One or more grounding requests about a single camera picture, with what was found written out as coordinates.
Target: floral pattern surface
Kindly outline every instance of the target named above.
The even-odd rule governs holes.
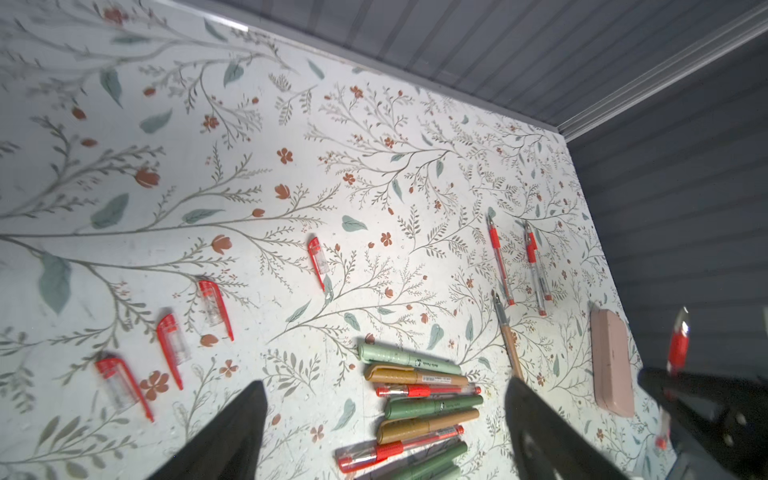
[[[636,384],[632,419],[594,401],[588,312],[624,314],[560,135],[152,2],[5,11],[0,425],[17,433],[0,478],[144,478],[255,379],[270,402],[258,478],[341,478],[333,450],[371,439],[382,408],[359,341],[458,363],[486,401],[457,463],[510,478],[488,215],[530,387],[622,469],[666,475],[656,404]],[[219,284],[234,342],[207,322],[200,277]],[[169,310],[191,356],[181,391],[155,334]],[[155,423],[115,411],[103,353],[126,360]]]

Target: pen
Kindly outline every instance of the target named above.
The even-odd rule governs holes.
[[[685,366],[685,359],[688,355],[688,309],[683,307],[677,313],[674,327],[672,329],[672,341],[670,342],[670,353],[667,357],[667,371],[670,376],[675,376]],[[670,423],[672,418],[666,410],[661,410],[661,430],[656,435],[656,446],[659,449],[666,450],[670,434]]]
[[[493,246],[493,254],[496,256],[498,262],[498,269],[502,274],[502,286],[504,287],[504,294],[507,296],[507,302],[510,305],[515,305],[515,299],[512,298],[512,293],[509,290],[509,279],[507,278],[507,270],[504,268],[504,260],[502,259],[502,242],[498,239],[498,232],[496,226],[493,223],[493,219],[488,218],[488,233],[491,234],[491,245]]]
[[[366,370],[366,380],[378,383],[421,383],[425,385],[467,385],[467,377],[448,373],[424,372],[412,366],[374,363]]]
[[[481,389],[474,383],[467,385],[384,385],[376,388],[380,397],[410,397],[421,399],[435,395],[480,395]]]
[[[528,222],[525,222],[525,250],[528,252],[528,262],[533,267],[533,290],[536,295],[536,303],[538,304],[538,314],[540,316],[547,316],[547,307],[545,300],[552,300],[552,294],[547,286],[547,278],[544,275],[544,270],[541,268],[541,262],[538,262],[538,246],[536,245],[536,237],[533,234],[533,227]]]
[[[515,338],[512,336],[512,328],[509,326],[509,318],[504,313],[504,306],[502,305],[502,299],[498,298],[498,293],[491,290],[491,297],[493,299],[493,307],[496,309],[496,316],[498,317],[498,326],[502,330],[502,337],[504,338],[504,344],[507,347],[507,355],[509,356],[509,362],[512,364],[512,371],[515,376],[525,382],[525,374],[523,368],[520,365],[520,359],[518,358],[518,350],[515,347]]]
[[[423,415],[468,409],[482,405],[480,395],[455,396],[449,399],[390,399],[384,407],[387,420],[412,419]]]
[[[416,368],[433,370],[435,372],[450,373],[452,375],[462,374],[462,369],[453,363],[433,359],[419,353],[403,352],[394,347],[369,345],[362,340],[357,346],[357,353],[360,356],[360,359],[365,363],[396,363],[398,365],[413,366]]]
[[[379,425],[376,441],[381,445],[383,443],[397,442],[398,440],[414,439],[452,425],[475,420],[479,416],[480,411],[469,409],[418,419],[385,420]]]
[[[433,478],[432,474],[444,469],[453,459],[467,452],[467,444],[459,442],[456,445],[446,449],[437,455],[425,458],[413,465],[395,470],[387,476],[388,480],[421,480],[422,478]]]
[[[385,443],[384,445],[370,445],[371,442],[353,445],[336,451],[336,464],[342,473],[356,472],[384,462],[386,459],[408,450],[452,439],[462,433],[464,433],[464,427],[454,425],[405,441]]]

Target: painted flower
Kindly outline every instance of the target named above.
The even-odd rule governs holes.
[[[224,255],[225,250],[232,248],[232,241],[229,237],[225,237],[224,235],[216,235],[214,241],[210,243],[210,246],[214,249],[214,252],[219,255]]]
[[[211,117],[210,115],[205,116],[205,121],[203,122],[203,126],[206,128],[206,130],[210,131],[211,128],[216,128],[219,124],[219,120],[216,117]]]
[[[219,369],[219,373],[223,373],[227,378],[230,378],[233,373],[237,371],[237,365],[232,365],[232,360],[224,362],[227,366],[223,366]]]
[[[157,398],[158,393],[168,391],[168,374],[161,375],[159,370],[155,370],[149,375],[149,380],[141,380],[139,386],[147,390],[144,396],[151,402]]]
[[[277,198],[280,198],[281,200],[285,200],[290,197],[290,189],[283,184],[275,187],[275,193],[277,193]]]
[[[310,434],[312,434],[312,443],[317,443],[318,440],[323,439],[323,437],[325,436],[323,434],[323,426],[321,425],[317,428],[312,427],[312,429],[310,430]]]
[[[134,175],[136,182],[144,188],[156,187],[160,181],[160,175],[149,171],[146,168],[142,168]]]
[[[288,164],[288,162],[293,161],[293,152],[289,151],[287,148],[278,150],[277,155],[280,157],[280,161],[283,162],[283,165],[286,165]]]
[[[104,10],[104,20],[123,25],[123,21],[128,20],[128,15],[124,14],[119,8],[107,8]]]
[[[200,344],[202,346],[214,346],[214,343],[219,343],[219,339],[215,335],[208,333],[200,337]]]

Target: gray ceiling panel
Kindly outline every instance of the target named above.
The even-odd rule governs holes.
[[[761,0],[218,0],[562,124]]]

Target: painted leaf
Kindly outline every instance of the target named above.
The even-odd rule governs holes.
[[[347,399],[346,402],[344,402],[344,411],[341,414],[341,418],[339,418],[339,423],[336,423],[333,430],[343,429],[346,424],[349,423],[349,420],[352,419],[352,416],[355,415],[356,409],[356,405],[352,399]]]
[[[398,198],[402,202],[402,191],[400,190],[400,184],[397,183],[397,179],[392,180],[392,189],[395,191],[395,194],[397,194]]]
[[[120,96],[123,94],[123,88],[120,85],[118,72],[114,68],[102,70],[99,74],[99,82],[101,83],[101,87],[109,93],[110,97],[112,97],[114,103],[120,105]]]
[[[164,114],[157,114],[152,115],[151,117],[147,117],[139,124],[139,128],[143,130],[145,134],[153,134],[154,132],[160,130],[162,127],[165,127],[165,125],[170,120],[171,114],[173,113],[174,109],[171,108]]]
[[[227,66],[227,69],[224,71],[224,86],[226,87],[227,84],[232,83],[233,81],[242,77],[243,72],[243,67],[240,67],[240,65],[235,62],[231,62],[229,66]]]
[[[69,301],[69,276],[72,273],[72,267],[67,260],[50,253],[43,253],[41,260],[43,262],[43,274],[40,276],[40,280],[38,280],[40,296],[46,305],[59,314],[64,309],[64,305]],[[57,424],[58,417],[48,423],[43,433],[45,434],[48,428],[56,429]],[[48,432],[45,438],[49,437],[51,433],[53,433],[53,430]],[[45,439],[42,438],[42,435],[40,438],[40,443],[43,443]]]
[[[51,419],[50,422],[45,426],[43,431],[40,433],[40,439],[38,440],[38,447],[43,444],[48,438],[53,435],[53,432],[56,431],[56,427],[58,427],[58,421],[60,420],[60,417],[57,415],[54,418]]]
[[[326,275],[326,278],[323,280],[323,285],[326,288],[326,305],[328,305],[333,301],[333,282],[331,281],[330,276]]]
[[[472,316],[469,317],[469,321],[467,322],[466,336],[467,340],[470,342],[475,338],[475,327],[472,325]]]
[[[128,206],[128,194],[117,195],[109,200],[104,207],[91,215],[91,226],[95,229],[112,227],[123,218],[125,207]]]
[[[358,332],[360,331],[360,324],[357,323],[357,318],[355,318],[353,314],[349,312],[345,313],[344,321],[347,322],[353,329],[357,330]]]
[[[355,220],[349,215],[344,215],[343,217],[341,217],[341,227],[347,232],[355,232],[357,230],[368,230],[368,227],[366,227],[366,225],[363,222],[359,220]]]
[[[229,43],[229,41],[228,41],[228,40],[227,40],[227,39],[226,39],[226,38],[225,38],[225,37],[224,37],[224,36],[223,36],[221,33],[219,33],[218,31],[216,31],[216,29],[214,28],[214,26],[213,26],[213,25],[212,25],[212,24],[211,24],[211,23],[210,23],[208,20],[205,20],[205,19],[204,19],[204,20],[203,20],[203,22],[205,23],[205,30],[206,30],[208,33],[210,33],[210,34],[211,34],[211,36],[213,36],[213,37],[214,37],[215,39],[217,39],[217,40],[221,40],[221,41],[224,41],[224,42],[226,42],[226,43]]]
[[[223,210],[221,210],[221,209],[210,210],[210,209],[207,209],[207,208],[197,208],[196,210],[192,210],[191,212],[188,212],[188,213],[184,214],[184,216],[181,219],[185,223],[188,223],[188,224],[191,225],[192,223],[197,223],[200,220],[202,220],[204,218],[208,218],[211,215],[216,214],[216,213],[221,212],[221,211],[223,211]]]
[[[432,331],[429,333],[429,345],[427,345],[427,350],[435,348],[435,345],[437,345],[437,342],[440,341],[443,335],[445,335],[445,332],[442,327],[437,323],[432,324]]]
[[[307,60],[306,63],[310,64],[310,68],[312,68],[312,72],[314,72],[314,74],[317,75],[317,77],[320,80],[323,80],[326,77],[326,74],[324,74],[323,71],[320,70],[320,67],[312,63],[311,60]]]
[[[88,470],[83,468],[83,465],[80,465],[79,463],[67,462],[65,468],[72,478],[88,478]]]
[[[134,43],[145,43],[146,41],[150,41],[150,39],[133,34],[118,35],[117,37],[112,38],[112,43],[116,45],[131,45]]]
[[[300,306],[298,309],[296,309],[296,311],[295,311],[295,312],[293,312],[293,313],[291,313],[291,316],[289,316],[289,317],[286,319],[286,323],[291,323],[291,322],[292,322],[292,321],[294,321],[295,319],[298,319],[300,316],[302,316],[302,315],[304,314],[304,311],[306,310],[306,308],[307,308],[308,306],[310,306],[310,302],[304,303],[304,305],[302,305],[302,306]]]

